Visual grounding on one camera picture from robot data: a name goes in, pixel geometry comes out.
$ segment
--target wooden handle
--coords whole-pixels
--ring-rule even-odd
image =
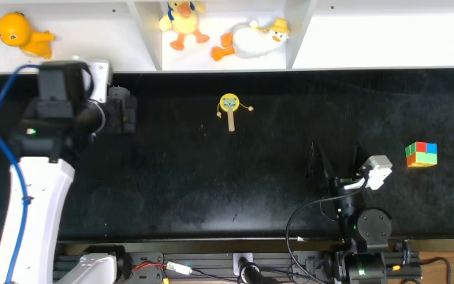
[[[234,127],[234,111],[233,111],[233,109],[229,109],[227,111],[227,119],[229,121],[229,131],[234,132],[234,130],[236,130],[236,127]]]

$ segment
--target blue cube face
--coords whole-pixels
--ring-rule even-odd
[[[426,144],[426,152],[429,154],[437,154],[437,144]]]

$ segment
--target colorful cube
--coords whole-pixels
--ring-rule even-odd
[[[414,142],[406,147],[408,167],[428,167],[437,165],[437,145]]]

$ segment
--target black tabletop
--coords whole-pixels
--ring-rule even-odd
[[[388,156],[393,173],[365,197],[391,214],[394,237],[454,237],[454,69],[116,74],[113,82],[138,96],[136,133],[100,136],[82,154],[60,241],[283,237],[291,213],[325,195],[304,177],[314,140],[337,173],[357,140]],[[17,79],[0,114],[5,138],[36,92],[34,76]],[[255,108],[235,112],[234,133],[226,114],[215,115],[227,92]],[[404,148],[416,141],[437,144],[437,166],[406,167]],[[8,197],[0,153],[0,237]],[[319,207],[292,230],[339,235]]]

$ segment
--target blue cable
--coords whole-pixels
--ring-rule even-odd
[[[9,88],[12,86],[13,82],[15,81],[15,78],[17,77],[17,74],[19,71],[21,71],[24,68],[39,68],[39,65],[23,65],[19,67],[15,72],[13,72],[12,76],[8,78],[6,81],[5,85],[3,86],[3,89],[0,92],[0,109],[3,100],[6,97],[6,93],[8,93]],[[25,231],[25,224],[28,219],[28,206],[31,203],[31,198],[28,196],[28,190],[27,186],[24,180],[24,174],[22,173],[22,169],[19,166],[19,163],[17,159],[15,158],[15,155],[13,155],[12,151],[8,147],[8,145],[5,144],[3,139],[0,137],[0,149],[5,154],[6,158],[8,159],[9,163],[13,165],[15,168],[15,171],[17,172],[17,176],[19,177],[20,181],[20,187],[22,188],[22,219],[20,220],[20,228],[19,228],[19,233],[17,235],[17,241],[15,242],[15,248],[13,249],[13,255],[12,259],[9,262],[9,267],[8,267],[8,272],[6,274],[6,280],[5,284],[10,284],[12,282],[12,276],[13,276],[13,270],[15,269],[15,263],[17,262],[17,257],[19,255],[20,251],[20,246],[22,245],[22,238],[24,236],[24,231]]]

